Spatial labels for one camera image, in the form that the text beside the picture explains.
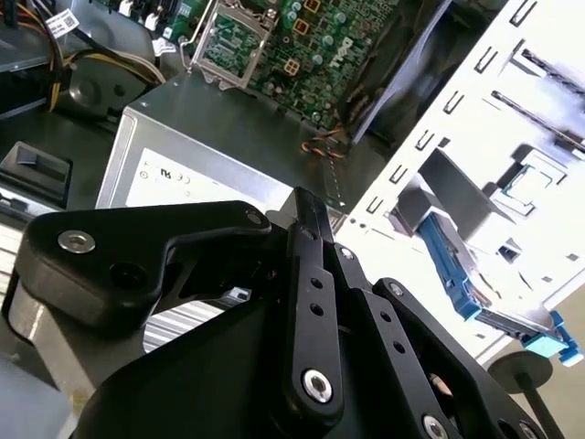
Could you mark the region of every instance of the wire bundle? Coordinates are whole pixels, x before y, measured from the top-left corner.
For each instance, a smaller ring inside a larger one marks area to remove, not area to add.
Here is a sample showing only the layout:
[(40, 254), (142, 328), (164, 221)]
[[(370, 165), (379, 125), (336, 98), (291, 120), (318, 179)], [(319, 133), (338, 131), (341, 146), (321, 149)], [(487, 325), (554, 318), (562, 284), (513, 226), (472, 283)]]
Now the wire bundle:
[(305, 153), (313, 153), (315, 155), (320, 155), (321, 157), (329, 157), (335, 160), (345, 158), (346, 157), (345, 154), (336, 151), (331, 151), (329, 148), (325, 148), (325, 150), (323, 149), (323, 145), (326, 145), (327, 142), (331, 143), (332, 137), (335, 134), (340, 133), (342, 129), (343, 127), (341, 126), (341, 124), (339, 124), (333, 130), (327, 133), (316, 135), (315, 137), (302, 142), (301, 150), (304, 151)]
[(147, 86), (147, 91), (165, 82), (165, 76), (153, 63), (131, 53), (106, 48), (78, 28), (72, 29), (71, 34), (90, 46), (90, 49), (82, 50), (64, 59), (61, 48), (46, 23), (49, 18), (55, 15), (53, 6), (49, 5), (47, 0), (32, 0), (32, 4), (36, 12), (31, 11), (23, 5), (17, 5), (19, 9), (18, 24), (36, 30), (47, 38), (50, 45), (51, 59), (49, 62), (49, 70), (52, 74), (52, 84), (48, 95), (48, 110), (50, 112), (57, 105), (65, 69), (70, 68), (79, 59), (97, 59), (126, 70), (137, 80), (144, 83)]

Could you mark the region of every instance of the metal panel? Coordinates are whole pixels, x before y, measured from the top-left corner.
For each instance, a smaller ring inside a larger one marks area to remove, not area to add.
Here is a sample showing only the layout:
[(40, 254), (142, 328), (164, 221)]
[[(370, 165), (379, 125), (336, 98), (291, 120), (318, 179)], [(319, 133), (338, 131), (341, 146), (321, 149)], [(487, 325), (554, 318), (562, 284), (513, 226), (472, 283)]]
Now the metal panel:
[(269, 209), (295, 186), (324, 195), (321, 162), (299, 148), (308, 137), (308, 129), (240, 91), (183, 75), (124, 111), (97, 207), (127, 205), (145, 148)]

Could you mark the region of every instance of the blue plastic clip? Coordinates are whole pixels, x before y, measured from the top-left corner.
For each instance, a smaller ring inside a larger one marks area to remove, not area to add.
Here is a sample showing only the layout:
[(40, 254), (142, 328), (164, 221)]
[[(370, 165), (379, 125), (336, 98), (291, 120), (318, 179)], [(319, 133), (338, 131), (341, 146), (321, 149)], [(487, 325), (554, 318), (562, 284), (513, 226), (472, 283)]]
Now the blue plastic clip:
[(435, 218), (436, 215), (436, 213), (431, 213), (421, 223), (418, 232), (427, 244), (437, 273), (441, 278), (445, 292), (451, 298), (455, 311), (465, 321), (474, 319), (481, 314), (482, 308), (469, 292), (469, 276), (447, 250), (447, 244)]

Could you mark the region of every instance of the barcode label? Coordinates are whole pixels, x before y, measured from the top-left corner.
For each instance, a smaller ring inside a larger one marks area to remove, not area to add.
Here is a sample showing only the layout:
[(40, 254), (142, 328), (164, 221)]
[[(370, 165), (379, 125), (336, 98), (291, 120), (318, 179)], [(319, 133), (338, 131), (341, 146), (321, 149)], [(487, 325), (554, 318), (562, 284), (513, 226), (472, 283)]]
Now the barcode label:
[(79, 25), (80, 21), (70, 9), (65, 9), (47, 20), (47, 26), (55, 38), (63, 37)]

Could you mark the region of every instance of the screw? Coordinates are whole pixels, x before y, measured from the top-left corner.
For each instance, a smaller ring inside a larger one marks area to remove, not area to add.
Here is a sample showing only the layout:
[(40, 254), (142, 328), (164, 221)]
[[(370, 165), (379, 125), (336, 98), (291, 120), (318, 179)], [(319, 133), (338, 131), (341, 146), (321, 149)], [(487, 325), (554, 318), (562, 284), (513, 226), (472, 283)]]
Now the screw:
[(396, 284), (390, 284), (390, 290), (392, 290), (392, 293), (394, 293), (395, 295), (404, 295), (402, 288), (400, 288)]
[(349, 260), (354, 259), (354, 254), (351, 251), (349, 251), (348, 249), (345, 249), (343, 247), (341, 249), (341, 254), (343, 254), (346, 259), (349, 259)]
[(89, 253), (95, 249), (95, 240), (90, 234), (80, 230), (67, 230), (57, 238), (58, 246), (75, 254)]
[(309, 369), (303, 374), (303, 387), (307, 395), (322, 404), (330, 402), (333, 396), (331, 383), (319, 370)]
[(248, 210), (246, 212), (246, 216), (248, 217), (248, 220), (252, 221), (254, 224), (257, 224), (259, 226), (262, 224), (262, 219), (258, 216), (256, 212)]
[(422, 424), (431, 439), (447, 439), (449, 437), (441, 423), (429, 414), (422, 418)]
[(524, 436), (526, 436), (528, 439), (538, 439), (537, 435), (525, 423), (520, 423), (520, 430), (522, 430)]

